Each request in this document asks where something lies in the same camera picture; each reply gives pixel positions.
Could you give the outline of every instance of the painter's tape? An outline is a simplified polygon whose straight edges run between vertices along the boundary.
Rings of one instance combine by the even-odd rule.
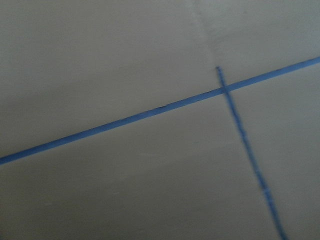
[[[261,82],[261,81],[264,81],[267,79],[271,79],[271,78],[274,78],[274,77],[277,77],[277,76],[280,76],[283,74],[287,74],[292,71],[296,71],[296,70],[299,70],[299,69],[302,69],[302,68],[305,68],[305,67],[308,67],[311,65],[318,64],[318,63],[320,63],[320,57],[316,57],[316,58],[313,58],[313,59],[310,59],[307,61],[299,62],[299,63],[293,64],[290,66],[286,66],[286,67],[278,69],[278,70],[270,71],[270,72],[267,72],[267,73],[264,73],[264,74],[261,74],[261,75],[255,76],[255,77],[251,77],[249,79],[230,84],[226,87],[227,87],[228,91],[237,90],[237,89],[249,86],[251,84],[255,84],[255,83],[258,83],[258,82]],[[196,103],[198,101],[212,98],[217,95],[221,95],[222,93],[223,93],[222,88],[217,88],[217,89],[214,89],[209,92],[201,93],[201,94],[191,96],[191,97],[188,97],[188,98],[176,101],[176,102],[169,103],[168,105],[165,105],[165,106],[161,106],[161,107],[158,107],[158,108],[155,108],[152,110],[144,111],[144,112],[138,113],[136,115],[126,117],[124,119],[116,120],[116,121],[113,121],[113,122],[110,122],[110,123],[107,123],[107,124],[104,124],[101,126],[97,126],[97,127],[94,127],[94,128],[82,131],[82,132],[78,132],[76,134],[72,134],[72,135],[62,137],[62,138],[54,140],[54,141],[50,141],[50,142],[38,145],[38,146],[29,148],[26,150],[22,150],[17,153],[3,156],[0,158],[0,165],[5,164],[5,163],[9,163],[11,161],[18,160],[18,159],[21,159],[21,158],[24,158],[24,157],[27,157],[27,156],[30,156],[33,154],[36,154],[39,152],[53,149],[58,146],[68,144],[68,143],[71,143],[71,142],[74,142],[74,141],[77,141],[77,140],[80,140],[80,139],[83,139],[83,138],[86,138],[86,137],[89,137],[89,136],[92,136],[95,134],[99,134],[99,133],[102,133],[102,132],[105,132],[105,131],[108,131],[111,129],[115,129],[120,126],[127,125],[130,123],[145,119],[145,118],[149,118],[149,117],[152,117],[152,116],[155,116],[158,114],[162,114],[162,113],[174,110],[174,109],[178,109],[183,106]]]
[[[270,71],[270,72],[267,72],[267,73],[264,73],[264,74],[261,74],[258,76],[254,76],[254,77],[248,78],[246,80],[235,82],[233,84],[228,85],[227,88],[229,91],[237,90],[237,89],[240,89],[240,88],[252,85],[252,84],[256,84],[256,83],[264,81],[264,80],[272,79],[272,78],[275,78],[275,77],[278,77],[278,76],[281,76],[284,74],[288,74],[290,72],[293,72],[293,71],[296,71],[299,69],[303,69],[303,68],[306,68],[306,67],[309,67],[309,66],[312,66],[315,64],[319,64],[319,63],[320,63],[320,56],[313,58],[313,59],[310,59],[310,60],[307,60],[307,61],[302,61],[302,62],[293,64],[290,66],[286,66],[286,67],[283,67],[283,68],[280,68],[280,69],[277,69],[274,71]]]
[[[30,156],[30,155],[33,155],[36,153],[40,153],[40,152],[43,152],[43,151],[46,151],[49,149],[53,149],[53,148],[59,147],[61,145],[65,145],[65,144],[68,144],[68,143],[71,143],[71,142],[74,142],[74,141],[77,141],[80,139],[84,139],[84,138],[87,138],[92,135],[106,132],[108,130],[115,129],[120,126],[127,125],[127,124],[130,124],[130,123],[142,120],[142,119],[150,118],[150,117],[158,115],[158,114],[162,114],[162,113],[174,110],[174,109],[178,109],[183,106],[196,103],[198,101],[212,98],[214,96],[221,95],[222,93],[223,93],[223,91],[221,88],[214,89],[212,91],[208,91],[205,93],[201,93],[201,94],[198,94],[195,96],[191,96],[191,97],[179,100],[179,101],[169,103],[168,105],[165,105],[165,106],[157,107],[152,110],[144,111],[144,112],[138,113],[136,115],[132,115],[132,116],[129,116],[129,117],[126,117],[126,118],[123,118],[120,120],[116,120],[116,121],[113,121],[113,122],[110,122],[110,123],[107,123],[107,124],[104,124],[101,126],[97,126],[97,127],[85,130],[85,131],[81,131],[81,132],[78,132],[78,133],[75,133],[75,134],[72,134],[69,136],[65,136],[65,137],[62,137],[62,138],[54,140],[54,141],[50,141],[50,142],[47,142],[47,143],[44,143],[44,144],[41,144],[41,145],[38,145],[38,146],[35,146],[32,148],[23,150],[23,151],[19,151],[14,154],[10,154],[8,156],[1,157],[0,158],[0,165],[5,164],[5,163],[9,163],[14,160],[18,160],[18,159],[21,159],[21,158],[24,158],[24,157],[27,157],[27,156]]]
[[[236,127],[237,127],[237,129],[239,131],[239,134],[240,134],[242,143],[244,145],[245,151],[246,151],[246,153],[248,155],[249,161],[251,163],[251,166],[253,168],[255,176],[256,176],[256,178],[257,178],[257,180],[259,182],[259,185],[263,190],[264,198],[265,198],[265,201],[266,201],[266,203],[268,205],[269,211],[270,211],[270,213],[272,215],[272,219],[273,219],[274,225],[275,225],[275,227],[277,229],[277,232],[278,232],[279,236],[281,237],[281,239],[282,240],[288,240],[288,237],[287,237],[287,235],[285,233],[285,230],[284,230],[284,228],[283,228],[283,226],[281,224],[281,221],[280,221],[280,218],[279,218],[279,215],[278,215],[278,212],[277,212],[276,205],[275,205],[273,197],[271,195],[271,191],[270,191],[270,189],[268,187],[268,184],[267,184],[264,176],[262,175],[262,172],[261,172],[261,170],[259,168],[258,162],[257,162],[257,160],[255,158],[254,152],[253,152],[253,150],[251,148],[251,145],[250,145],[246,130],[245,130],[243,124],[242,124],[240,115],[238,114],[236,105],[235,105],[235,103],[234,103],[234,101],[232,99],[232,96],[230,94],[230,90],[228,89],[229,86],[227,87],[227,85],[226,85],[224,73],[223,73],[223,71],[222,71],[222,69],[220,67],[216,67],[216,71],[217,71],[217,74],[218,74],[218,77],[219,77],[220,84],[222,86],[224,95],[226,97],[228,106],[229,106],[230,111],[232,113],[234,122],[235,122]]]

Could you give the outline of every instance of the gray floor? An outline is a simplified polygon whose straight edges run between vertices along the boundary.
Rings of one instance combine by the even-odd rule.
[[[1,2],[0,157],[320,56],[318,0]],[[231,94],[291,240],[320,238],[320,64]],[[0,165],[4,240],[277,240],[223,95]]]

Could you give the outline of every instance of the blue tape strip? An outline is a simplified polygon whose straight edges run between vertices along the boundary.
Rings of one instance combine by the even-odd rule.
[[[261,81],[264,81],[267,79],[271,79],[271,78],[274,78],[274,77],[277,77],[277,76],[280,76],[283,74],[287,74],[292,71],[296,71],[296,70],[299,70],[299,69],[302,69],[302,68],[305,68],[305,67],[308,67],[311,65],[318,64],[318,63],[320,63],[320,57],[316,57],[316,58],[313,58],[313,59],[310,59],[307,61],[299,62],[299,63],[293,64],[290,66],[286,66],[286,67],[278,69],[278,70],[270,71],[270,72],[267,72],[267,73],[264,73],[264,74],[261,74],[261,75],[243,80],[243,81],[239,81],[239,82],[230,84],[228,86],[228,90],[229,91],[237,90],[239,88],[243,88],[243,87],[249,86],[251,84],[255,84],[255,83],[258,83],[258,82],[261,82]],[[114,128],[117,128],[117,127],[120,127],[120,126],[123,126],[126,124],[130,124],[130,123],[136,122],[141,119],[149,118],[154,115],[158,115],[158,114],[161,114],[164,112],[171,111],[173,109],[181,108],[183,106],[193,104],[193,103],[201,101],[201,100],[212,98],[212,97],[215,97],[215,96],[220,95],[222,93],[223,93],[222,88],[217,88],[212,91],[201,93],[201,94],[198,94],[195,96],[191,96],[186,99],[179,100],[179,101],[170,103],[170,104],[162,106],[162,107],[158,107],[158,108],[155,108],[155,109],[152,109],[149,111],[138,113],[136,115],[132,115],[132,116],[126,117],[124,119],[113,121],[113,122],[110,122],[110,123],[107,123],[107,124],[104,124],[101,126],[97,126],[97,127],[94,127],[94,128],[91,128],[91,129],[88,129],[88,130],[85,130],[85,131],[82,131],[82,132],[79,132],[79,133],[76,133],[76,134],[73,134],[70,136],[66,136],[66,137],[63,137],[63,138],[60,138],[60,139],[57,139],[54,141],[50,141],[48,143],[44,143],[44,144],[35,146],[35,147],[29,148],[29,149],[26,149],[23,151],[19,151],[17,153],[13,153],[11,155],[3,156],[0,158],[0,165],[5,164],[5,163],[9,163],[11,161],[18,160],[18,159],[21,159],[21,158],[24,158],[24,157],[27,157],[27,156],[30,156],[33,154],[36,154],[39,152],[43,152],[45,150],[56,148],[58,146],[68,144],[68,143],[71,143],[71,142],[74,142],[74,141],[77,141],[77,140],[80,140],[80,139],[83,139],[83,138],[86,138],[86,137],[89,137],[89,136],[92,136],[92,135],[95,135],[98,133],[102,133],[102,132],[105,132],[105,131],[108,131],[108,130],[111,130],[111,129],[114,129]]]
[[[161,106],[161,107],[158,107],[158,108],[155,108],[152,110],[141,112],[136,115],[132,115],[132,116],[129,116],[129,117],[126,117],[126,118],[123,118],[120,120],[116,120],[116,121],[113,121],[113,122],[110,122],[110,123],[107,123],[107,124],[104,124],[101,126],[97,126],[97,127],[94,127],[94,128],[82,131],[82,132],[78,132],[76,134],[62,137],[62,138],[54,140],[54,141],[50,141],[50,142],[47,142],[47,143],[44,143],[44,144],[41,144],[41,145],[38,145],[38,146],[35,146],[32,148],[23,150],[23,151],[19,151],[17,153],[14,153],[14,154],[11,154],[8,156],[1,157],[0,158],[0,165],[5,164],[5,163],[9,163],[14,160],[18,160],[18,159],[21,159],[21,158],[24,158],[24,157],[27,157],[27,156],[30,156],[33,154],[36,154],[39,152],[53,149],[58,146],[68,144],[68,143],[71,143],[71,142],[74,142],[74,141],[77,141],[77,140],[80,140],[80,139],[83,139],[83,138],[86,138],[86,137],[89,137],[89,136],[92,136],[95,134],[99,134],[99,133],[102,133],[102,132],[105,132],[105,131],[108,131],[111,129],[115,129],[120,126],[127,125],[130,123],[145,119],[145,118],[150,118],[152,116],[162,114],[162,113],[171,111],[173,109],[178,109],[183,106],[196,103],[198,101],[212,98],[214,96],[221,95],[222,93],[223,93],[223,90],[221,88],[214,89],[212,91],[208,91],[205,93],[201,93],[201,94],[198,94],[195,96],[191,96],[191,97],[179,100],[179,101],[169,103],[168,105],[165,105],[165,106]]]
[[[238,81],[236,83],[228,85],[228,90],[234,91],[234,90],[249,86],[251,84],[255,84],[255,83],[258,83],[258,82],[261,82],[264,80],[268,80],[268,79],[272,79],[272,78],[275,78],[275,77],[278,77],[278,76],[281,76],[284,74],[288,74],[290,72],[293,72],[293,71],[296,71],[299,69],[303,69],[303,68],[306,68],[306,67],[318,64],[318,63],[320,63],[320,56],[313,58],[313,59],[310,59],[310,60],[307,60],[307,61],[302,61],[302,62],[293,64],[290,66],[286,66],[286,67],[283,67],[283,68],[280,68],[280,69],[277,69],[274,71],[270,71],[270,72],[267,72],[267,73],[264,73],[264,74],[261,74],[258,76],[254,76],[254,77],[248,78],[246,80]]]
[[[277,212],[277,209],[276,209],[276,205],[274,203],[274,200],[273,200],[273,197],[271,195],[271,191],[267,185],[267,182],[266,180],[264,179],[263,175],[262,175],[262,172],[258,166],[258,163],[257,163],[257,160],[254,156],[254,153],[253,153],[253,150],[251,148],[251,145],[250,145],[250,142],[249,142],[249,139],[248,139],[248,136],[247,136],[247,133],[245,131],[245,128],[241,122],[241,118],[237,112],[237,109],[236,109],[236,106],[235,106],[235,103],[230,95],[230,85],[227,86],[226,85],[226,82],[225,82],[225,77],[224,77],[224,73],[222,71],[222,69],[220,67],[216,67],[216,71],[217,71],[217,74],[218,74],[218,77],[219,77],[219,80],[220,80],[220,84],[222,86],[222,89],[223,89],[223,92],[225,94],[225,97],[226,97],[226,100],[227,100],[227,103],[229,105],[229,108],[231,110],[231,113],[232,113],[232,116],[234,118],[234,121],[236,123],[236,126],[237,126],[237,129],[239,131],[239,134],[241,136],[241,140],[242,140],[242,143],[244,145],[244,148],[246,150],[246,153],[248,155],[248,158],[250,160],[250,163],[252,165],[252,168],[253,168],[253,171],[256,175],[256,178],[258,179],[258,182],[263,190],[263,194],[264,194],[264,197],[265,197],[265,200],[268,204],[268,207],[269,207],[269,210],[271,212],[271,215],[272,215],[272,219],[273,219],[273,222],[274,222],[274,225],[281,237],[282,240],[288,240],[288,237],[285,233],[285,230],[283,229],[282,227],[282,224],[280,222],[280,218],[279,218],[279,215],[278,215],[278,212]]]

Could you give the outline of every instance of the blue line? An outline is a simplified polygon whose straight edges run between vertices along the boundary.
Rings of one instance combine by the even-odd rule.
[[[230,84],[228,86],[228,90],[229,91],[237,90],[237,89],[249,86],[251,84],[255,84],[255,83],[258,83],[258,82],[261,82],[261,81],[264,81],[267,79],[271,79],[271,78],[274,78],[274,77],[277,77],[277,76],[280,76],[283,74],[287,74],[292,71],[296,71],[296,70],[299,70],[299,69],[302,69],[302,68],[305,68],[305,67],[308,67],[311,65],[318,64],[318,63],[320,63],[320,57],[316,57],[316,58],[313,58],[313,59],[310,59],[307,61],[299,62],[299,63],[293,64],[290,66],[286,66],[286,67],[278,69],[278,70],[270,71],[270,72],[267,72],[267,73],[264,73],[264,74],[261,74],[261,75],[243,80],[243,81],[239,81],[239,82]],[[54,141],[50,141],[50,142],[38,145],[38,146],[29,148],[26,150],[22,150],[17,153],[3,156],[3,157],[0,157],[0,165],[5,164],[5,163],[9,163],[11,161],[18,160],[18,159],[21,159],[21,158],[24,158],[24,157],[27,157],[27,156],[30,156],[33,154],[36,154],[39,152],[43,152],[45,150],[56,148],[58,146],[68,144],[68,143],[71,143],[71,142],[74,142],[74,141],[77,141],[77,140],[80,140],[80,139],[83,139],[83,138],[86,138],[86,137],[89,137],[89,136],[92,136],[92,135],[95,135],[98,133],[102,133],[102,132],[105,132],[105,131],[108,131],[108,130],[111,130],[111,129],[114,129],[114,128],[117,128],[117,127],[120,127],[123,125],[127,125],[130,123],[136,122],[138,120],[149,118],[149,117],[152,117],[152,116],[164,113],[164,112],[171,111],[173,109],[178,109],[178,108],[181,108],[181,107],[189,105],[189,104],[193,104],[198,101],[212,98],[217,95],[221,95],[222,93],[223,93],[223,89],[217,88],[217,89],[214,89],[209,92],[201,93],[201,94],[198,94],[195,96],[185,98],[183,100],[169,103],[168,105],[165,105],[162,107],[158,107],[158,108],[155,108],[152,110],[138,113],[136,115],[132,115],[132,116],[126,117],[124,119],[116,120],[116,121],[113,121],[113,122],[110,122],[110,123],[107,123],[107,124],[104,124],[101,126],[97,126],[97,127],[94,127],[94,128],[82,131],[82,132],[78,132],[73,135],[69,135],[69,136],[54,140]]]
[[[263,190],[263,194],[264,194],[264,197],[265,197],[265,200],[268,204],[268,207],[269,207],[269,210],[271,212],[271,215],[272,215],[272,219],[273,219],[273,222],[274,222],[274,225],[281,237],[282,240],[288,240],[288,237],[285,233],[285,230],[283,229],[282,227],[282,224],[280,222],[280,218],[279,218],[279,215],[278,215],[278,212],[277,212],[277,209],[276,209],[276,205],[274,203],[274,200],[273,200],[273,197],[272,197],[272,194],[271,194],[271,191],[267,185],[267,182],[266,180],[264,179],[263,175],[262,175],[262,172],[258,166],[258,163],[257,163],[257,160],[254,156],[254,152],[251,148],[251,145],[250,145],[250,142],[249,142],[249,139],[248,139],[248,136],[247,136],[247,133],[246,133],[246,130],[241,122],[241,118],[237,112],[237,109],[236,109],[236,106],[235,106],[235,103],[232,99],[232,96],[230,95],[230,85],[227,86],[226,83],[225,83],[225,77],[224,77],[224,73],[222,71],[222,69],[220,67],[216,67],[216,71],[217,71],[217,74],[218,74],[218,77],[219,77],[219,80],[220,80],[220,84],[222,86],[222,89],[223,89],[223,92],[225,94],[225,97],[226,97],[226,100],[227,100],[227,103],[230,107],[230,110],[231,110],[231,113],[232,113],[232,116],[234,118],[234,121],[235,121],[235,124],[237,126],[237,129],[239,131],[239,134],[241,136],[241,139],[242,139],[242,143],[244,145],[244,148],[246,150],[246,153],[248,155],[248,158],[250,160],[250,163],[252,165],[252,168],[253,168],[253,171],[256,175],[256,178],[260,184],[260,187],[262,188]]]
[[[161,107],[158,107],[158,108],[155,108],[152,110],[144,111],[144,112],[138,113],[136,115],[132,115],[132,116],[129,116],[129,117],[126,117],[126,118],[123,118],[120,120],[116,120],[116,121],[113,121],[113,122],[110,122],[110,123],[107,123],[107,124],[104,124],[101,126],[97,126],[97,127],[85,130],[85,131],[81,131],[81,132],[78,132],[78,133],[75,133],[75,134],[72,134],[69,136],[65,136],[65,137],[62,137],[62,138],[54,140],[54,141],[50,141],[50,142],[26,149],[26,150],[19,151],[17,153],[13,153],[13,154],[1,157],[0,158],[0,165],[5,164],[5,163],[9,163],[14,160],[18,160],[18,159],[21,159],[21,158],[24,158],[24,157],[27,157],[27,156],[30,156],[33,154],[36,154],[39,152],[53,149],[58,146],[68,144],[68,143],[71,143],[71,142],[74,142],[74,141],[77,141],[77,140],[80,140],[80,139],[83,139],[83,138],[86,138],[86,137],[89,137],[89,136],[92,136],[95,134],[99,134],[99,133],[102,133],[102,132],[105,132],[105,131],[108,131],[111,129],[115,129],[120,126],[127,125],[130,123],[145,119],[145,118],[150,118],[152,116],[162,114],[162,113],[171,111],[173,109],[178,109],[183,106],[196,103],[198,101],[212,98],[217,95],[221,95],[222,93],[223,93],[223,90],[221,88],[217,88],[212,91],[208,91],[205,93],[201,93],[201,94],[198,94],[195,96],[191,96],[191,97],[179,100],[179,101],[169,103],[168,105],[165,105],[165,106],[161,106]]]
[[[318,64],[318,63],[320,63],[320,56],[313,58],[313,59],[309,59],[306,61],[302,61],[302,62],[293,64],[290,66],[286,66],[286,67],[283,67],[283,68],[280,68],[277,70],[273,70],[273,71],[270,71],[270,72],[267,72],[267,73],[264,73],[264,74],[261,74],[258,76],[254,76],[254,77],[248,78],[246,80],[238,81],[236,83],[228,85],[228,90],[234,91],[234,90],[249,86],[251,84],[256,84],[256,83],[264,81],[264,80],[268,80],[268,79],[272,79],[272,78],[275,78],[275,77],[278,77],[278,76],[281,76],[284,74],[288,74],[290,72],[293,72],[293,71],[296,71],[299,69],[303,69],[303,68],[306,68],[306,67]]]

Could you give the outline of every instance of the blue tape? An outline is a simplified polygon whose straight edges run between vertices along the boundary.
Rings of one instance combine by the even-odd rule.
[[[243,87],[249,86],[251,84],[255,84],[255,83],[258,83],[258,82],[261,82],[261,81],[264,81],[267,79],[271,79],[271,78],[274,78],[274,77],[277,77],[277,76],[280,76],[283,74],[287,74],[292,71],[296,71],[296,70],[299,70],[299,69],[302,69],[302,68],[305,68],[305,67],[308,67],[311,65],[318,64],[318,63],[320,63],[320,57],[316,57],[316,58],[313,58],[313,59],[310,59],[307,61],[299,62],[299,63],[293,64],[290,66],[286,66],[286,67],[278,69],[278,70],[270,71],[270,72],[267,72],[267,73],[264,73],[264,74],[261,74],[261,75],[243,80],[243,81],[239,81],[239,82],[230,84],[228,86],[228,90],[229,91],[237,90],[239,88],[243,88]],[[26,150],[22,150],[17,153],[3,156],[0,158],[0,165],[5,164],[5,163],[9,163],[11,161],[18,160],[18,159],[21,159],[21,158],[24,158],[24,157],[27,157],[27,156],[30,156],[33,154],[36,154],[39,152],[43,152],[45,150],[56,148],[58,146],[68,144],[68,143],[71,143],[71,142],[74,142],[74,141],[77,141],[77,140],[80,140],[80,139],[83,139],[83,138],[86,138],[86,137],[89,137],[89,136],[92,136],[92,135],[95,135],[98,133],[102,133],[102,132],[105,132],[105,131],[108,131],[111,129],[115,129],[120,126],[136,122],[138,120],[149,118],[149,117],[152,117],[152,116],[164,113],[164,112],[171,111],[173,109],[178,109],[178,108],[181,108],[181,107],[189,105],[189,104],[193,104],[198,101],[212,98],[217,95],[221,95],[222,93],[223,93],[223,89],[217,88],[212,91],[201,93],[201,94],[198,94],[195,96],[191,96],[191,97],[170,103],[170,104],[162,106],[162,107],[158,107],[158,108],[155,108],[152,110],[138,113],[136,115],[132,115],[132,116],[126,117],[124,119],[116,120],[116,121],[113,121],[113,122],[110,122],[110,123],[107,123],[107,124],[104,124],[101,126],[97,126],[97,127],[94,127],[94,128],[82,131],[82,132],[78,132],[73,135],[69,135],[69,136],[54,140],[54,141],[50,141],[50,142],[38,145],[38,146],[29,148]]]
[[[270,189],[269,189],[269,187],[267,185],[267,182],[264,179],[264,177],[263,177],[263,175],[261,173],[261,170],[260,170],[260,168],[258,166],[257,160],[256,160],[256,158],[254,156],[254,152],[253,152],[253,150],[251,148],[251,145],[250,145],[246,130],[245,130],[243,124],[242,124],[241,118],[240,118],[240,116],[238,114],[238,111],[236,109],[236,106],[235,106],[235,103],[234,103],[234,101],[232,99],[232,96],[230,95],[230,85],[229,86],[226,85],[225,77],[224,77],[224,73],[223,73],[222,69],[220,67],[216,67],[216,71],[217,71],[217,74],[218,74],[218,77],[219,77],[220,84],[222,86],[224,95],[226,97],[227,103],[228,103],[229,108],[231,110],[233,119],[235,121],[236,127],[237,127],[237,129],[239,131],[239,134],[241,136],[241,140],[242,140],[242,143],[244,145],[245,151],[246,151],[246,153],[248,155],[248,158],[249,158],[250,163],[252,165],[253,171],[254,171],[254,173],[256,175],[256,178],[257,178],[257,180],[259,182],[259,185],[263,190],[264,198],[265,198],[265,200],[266,200],[266,202],[268,204],[269,210],[271,212],[274,225],[275,225],[275,227],[276,227],[281,239],[282,240],[288,240],[288,237],[287,237],[287,235],[285,233],[285,230],[282,227],[282,224],[280,222],[280,218],[279,218],[279,215],[278,215],[278,212],[277,212],[277,209],[276,209],[276,205],[274,203],[271,191],[270,191]]]
[[[104,124],[101,126],[97,126],[97,127],[85,130],[85,131],[78,132],[76,134],[65,136],[65,137],[62,137],[62,138],[54,140],[54,141],[50,141],[50,142],[47,142],[47,143],[44,143],[44,144],[41,144],[41,145],[38,145],[38,146],[35,146],[32,148],[23,150],[23,151],[19,151],[17,153],[14,153],[14,154],[11,154],[8,156],[1,157],[0,158],[0,165],[5,164],[5,163],[9,163],[14,160],[18,160],[18,159],[21,159],[21,158],[24,158],[24,157],[27,157],[27,156],[30,156],[30,155],[33,155],[36,153],[40,153],[40,152],[43,152],[43,151],[46,151],[49,149],[53,149],[58,146],[65,145],[65,144],[68,144],[68,143],[71,143],[71,142],[74,142],[74,141],[77,141],[77,140],[80,140],[83,138],[87,138],[87,137],[95,135],[95,134],[99,134],[99,133],[102,133],[102,132],[105,132],[105,131],[108,131],[111,129],[115,129],[120,126],[127,125],[130,123],[145,119],[145,118],[150,118],[152,116],[162,114],[162,113],[171,111],[173,109],[178,109],[183,106],[196,103],[198,101],[212,98],[214,96],[221,95],[222,93],[223,93],[223,90],[221,88],[214,89],[212,91],[208,91],[205,93],[201,93],[201,94],[198,94],[195,96],[191,96],[191,97],[179,100],[179,101],[169,103],[168,105],[165,105],[165,106],[161,106],[161,107],[158,107],[158,108],[155,108],[152,110],[141,112],[136,115],[132,115],[132,116],[129,116],[129,117],[126,117],[126,118],[123,118],[120,120],[116,120],[116,121],[113,121],[113,122],[110,122],[110,123],[107,123],[107,124]]]
[[[248,78],[246,80],[238,81],[236,83],[228,85],[228,90],[234,91],[234,90],[249,86],[251,84],[256,84],[256,83],[264,81],[264,80],[268,80],[268,79],[272,79],[272,78],[275,78],[275,77],[278,77],[278,76],[281,76],[284,74],[288,74],[290,72],[293,72],[293,71],[296,71],[299,69],[303,69],[303,68],[306,68],[306,67],[318,64],[318,63],[320,63],[320,56],[313,58],[313,59],[310,59],[310,60],[307,60],[307,61],[302,61],[302,62],[293,64],[290,66],[286,66],[286,67],[283,67],[283,68],[280,68],[280,69],[277,69],[274,71],[270,71],[270,72],[267,72],[267,73],[264,73],[264,74],[261,74],[258,76],[254,76],[254,77]]]

